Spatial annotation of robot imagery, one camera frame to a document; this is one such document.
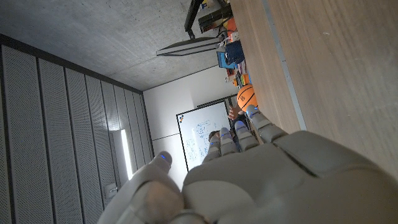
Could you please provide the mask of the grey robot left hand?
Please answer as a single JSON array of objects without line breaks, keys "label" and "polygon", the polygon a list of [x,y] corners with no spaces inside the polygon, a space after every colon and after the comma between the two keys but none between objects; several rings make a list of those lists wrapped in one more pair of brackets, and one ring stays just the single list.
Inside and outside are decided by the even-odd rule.
[{"label": "grey robot left hand", "polygon": [[397,181],[334,141],[289,134],[254,105],[257,131],[235,124],[213,136],[204,161],[182,187],[160,152],[113,197],[100,223],[396,223]]}]

